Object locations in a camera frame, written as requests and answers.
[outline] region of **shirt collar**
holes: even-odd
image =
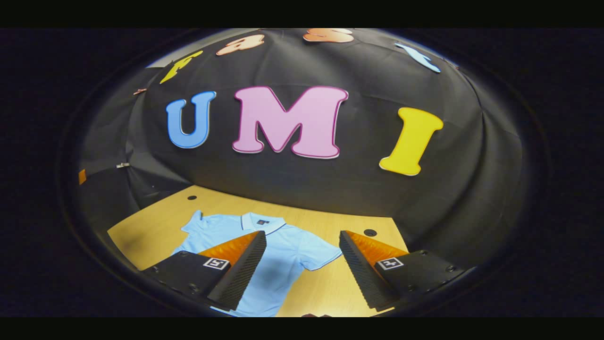
[[[241,228],[243,230],[263,230],[266,235],[276,231],[285,225],[285,220],[281,217],[270,217],[248,212],[241,216]]]

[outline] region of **light blue letter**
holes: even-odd
[[[404,48],[405,51],[407,51],[407,53],[409,53],[409,55],[416,60],[416,62],[424,65],[425,67],[429,68],[430,70],[436,72],[436,73],[440,73],[440,70],[438,67],[432,65],[431,63],[429,63],[428,61],[430,60],[430,58],[424,56],[422,53],[419,53],[418,51],[412,49],[409,46],[405,46],[403,44],[400,44],[398,42],[395,42],[394,45],[396,47],[400,47],[400,48]]]
[[[191,134],[182,132],[182,108],[187,101],[175,100],[165,107],[168,112],[168,135],[174,145],[193,149],[205,142],[210,132],[210,101],[215,97],[216,92],[207,91],[191,98],[191,103],[195,105],[195,130]]]

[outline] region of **shirt sleeve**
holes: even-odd
[[[207,227],[207,218],[204,218],[201,211],[198,210],[193,213],[189,222],[181,230],[190,234],[192,232],[199,232],[205,227]]]
[[[300,237],[298,256],[302,266],[308,270],[320,269],[340,255],[340,248],[332,246],[311,232],[304,231]]]
[[[181,228],[182,231],[188,233],[189,235],[187,236],[185,241],[172,252],[172,255],[182,250],[191,253],[200,252],[201,250],[199,250],[199,247],[201,245],[200,242],[198,242],[198,238],[199,234],[208,226],[207,220],[208,218],[203,217],[201,211],[198,210],[194,212],[189,222],[187,222],[187,224],[185,224],[184,227]]]

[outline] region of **orange letter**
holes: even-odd
[[[226,45],[225,48],[216,52],[216,55],[223,56],[224,54],[235,52],[237,50],[247,50],[249,48],[256,47],[258,45],[262,45],[262,44],[264,44],[264,41],[262,39],[264,39],[264,35],[257,34],[255,36],[248,36],[245,38],[241,38],[239,40],[231,41],[230,43],[228,43]]]
[[[352,32],[344,28],[311,28],[304,35],[306,41],[324,41],[324,42],[351,42],[355,40],[351,36]]]

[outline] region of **foam letter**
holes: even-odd
[[[407,176],[415,176],[422,169],[419,160],[428,146],[432,134],[443,128],[443,121],[426,111],[401,108],[399,117],[403,120],[403,130],[389,157],[379,162],[379,167]]]
[[[187,101],[179,99],[166,106],[168,135],[174,145],[183,149],[192,149],[205,142],[210,132],[210,101],[215,97],[216,92],[207,91],[191,98],[191,103],[195,105],[195,130],[191,134],[182,132],[182,108]]]
[[[300,140],[292,145],[296,155],[332,159],[339,155],[335,145],[336,120],[340,103],[348,92],[335,87],[311,87],[285,111],[275,93],[268,87],[239,90],[241,100],[239,139],[233,143],[237,152],[255,154],[264,149],[258,140],[260,125],[266,140],[275,152],[281,152],[300,126]]]
[[[256,47],[258,45],[262,45],[262,44],[264,44],[264,41],[262,39],[264,39],[264,35],[257,34],[254,36],[248,36],[245,38],[241,38],[239,40],[231,41],[230,43],[228,43],[226,45],[225,48],[216,52],[216,55],[223,56],[224,54],[228,54],[231,52],[235,52],[235,51],[239,51],[239,50],[247,50],[249,48]]]
[[[323,42],[351,42],[355,40],[352,32],[344,28],[311,28],[304,35],[306,41]]]
[[[168,71],[168,74],[166,74],[166,76],[159,83],[162,84],[165,81],[171,79],[173,76],[176,75],[176,72],[178,70],[180,70],[181,68],[187,66],[188,62],[190,62],[191,59],[195,58],[196,56],[198,56],[198,55],[200,55],[202,53],[203,53],[203,51],[195,52],[195,53],[191,54],[190,56],[182,58],[181,60],[175,62],[174,66],[172,66],[172,68],[170,69],[170,71]]]
[[[440,73],[440,69],[434,65],[432,65],[431,63],[429,63],[428,61],[430,60],[430,58],[424,56],[422,53],[419,53],[418,51],[414,50],[413,48],[409,47],[409,46],[405,46],[402,45],[398,42],[395,42],[394,45],[396,47],[400,47],[403,48],[407,53],[409,53],[409,55],[415,59],[416,62],[424,65],[425,67],[429,68],[430,70],[436,72],[436,73]]]

